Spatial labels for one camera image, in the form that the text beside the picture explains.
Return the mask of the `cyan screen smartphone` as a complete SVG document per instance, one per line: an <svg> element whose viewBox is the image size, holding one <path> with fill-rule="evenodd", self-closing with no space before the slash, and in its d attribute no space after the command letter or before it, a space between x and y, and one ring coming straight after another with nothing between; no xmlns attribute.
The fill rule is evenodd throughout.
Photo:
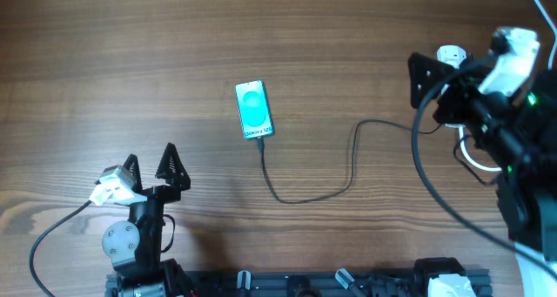
<svg viewBox="0 0 557 297"><path fill-rule="evenodd" d="M245 139L271 136L274 127L262 80L236 84L238 114Z"/></svg>

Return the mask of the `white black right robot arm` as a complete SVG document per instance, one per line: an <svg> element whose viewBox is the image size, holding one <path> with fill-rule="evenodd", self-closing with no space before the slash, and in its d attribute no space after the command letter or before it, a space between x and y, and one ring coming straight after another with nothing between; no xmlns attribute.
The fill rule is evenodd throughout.
<svg viewBox="0 0 557 297"><path fill-rule="evenodd" d="M419 53L408 58L411 105L416 109L412 127L413 162L426 189L455 220L481 237L517 254L526 296L556 294L556 71L539 73L518 106L500 91L480 90L499 60L489 55L466 61L455 69ZM419 154L418 134L431 101L440 124L463 124L477 147L500 167L495 179L498 208L507 229L501 240L463 218L436 191Z"/></svg>

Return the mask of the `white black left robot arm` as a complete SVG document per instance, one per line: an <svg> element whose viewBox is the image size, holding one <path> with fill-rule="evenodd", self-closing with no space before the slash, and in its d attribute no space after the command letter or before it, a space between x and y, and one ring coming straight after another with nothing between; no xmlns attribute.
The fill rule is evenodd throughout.
<svg viewBox="0 0 557 297"><path fill-rule="evenodd" d="M123 165L103 171L90 201L97 206L112 203L129 209L128 219L107 228L102 238L114 274L107 277L107 296L193 296L197 288L174 260L161 260L173 241L162 243L164 220L174 222L164 206L181 200L191 188L176 146L169 143L162 155L156 178L164 184L142 187L138 158L132 154Z"/></svg>

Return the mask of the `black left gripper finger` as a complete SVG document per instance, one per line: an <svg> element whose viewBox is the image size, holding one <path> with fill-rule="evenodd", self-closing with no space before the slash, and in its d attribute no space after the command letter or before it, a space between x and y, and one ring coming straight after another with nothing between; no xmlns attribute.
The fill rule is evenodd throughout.
<svg viewBox="0 0 557 297"><path fill-rule="evenodd" d="M138 157L135 154L130 154L125 160L123 167L129 171L134 178L134 185L132 187L133 191L142 191L142 180L139 169Z"/></svg>
<svg viewBox="0 0 557 297"><path fill-rule="evenodd" d="M189 190L191 188L191 179L173 143L166 145L155 177L163 179L167 185L178 190Z"/></svg>

